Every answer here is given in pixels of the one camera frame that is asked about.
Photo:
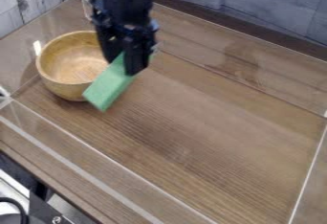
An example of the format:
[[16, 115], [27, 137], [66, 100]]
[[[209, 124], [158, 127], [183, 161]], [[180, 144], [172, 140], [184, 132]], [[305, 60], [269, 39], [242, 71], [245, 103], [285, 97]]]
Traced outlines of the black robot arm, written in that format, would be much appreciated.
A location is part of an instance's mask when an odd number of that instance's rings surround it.
[[154, 54], [159, 26], [151, 18], [154, 0], [90, 0], [92, 23], [108, 63], [123, 55], [128, 76], [142, 72]]

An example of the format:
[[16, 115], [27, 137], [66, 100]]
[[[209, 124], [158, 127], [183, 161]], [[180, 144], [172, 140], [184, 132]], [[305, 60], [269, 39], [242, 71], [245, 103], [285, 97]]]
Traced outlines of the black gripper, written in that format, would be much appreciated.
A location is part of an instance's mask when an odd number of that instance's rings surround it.
[[104, 59], [111, 63], [124, 50], [124, 68], [135, 76], [150, 64], [156, 45], [156, 21], [151, 18], [154, 0], [90, 0], [92, 23]]

